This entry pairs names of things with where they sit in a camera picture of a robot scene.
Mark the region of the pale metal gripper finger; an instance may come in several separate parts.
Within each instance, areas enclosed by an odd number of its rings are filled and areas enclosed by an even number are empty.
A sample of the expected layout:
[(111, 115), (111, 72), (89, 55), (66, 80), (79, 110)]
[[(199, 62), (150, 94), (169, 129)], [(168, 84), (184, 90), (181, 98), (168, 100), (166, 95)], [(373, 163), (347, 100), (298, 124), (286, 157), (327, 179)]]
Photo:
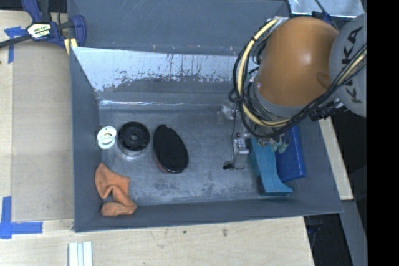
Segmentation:
[(227, 123), (235, 119), (235, 108), (233, 105), (221, 105), (217, 111), (217, 123)]
[(249, 156), (249, 148), (246, 143), (245, 138), (234, 139), (234, 159), (233, 167), (234, 169), (244, 169), (246, 160)]

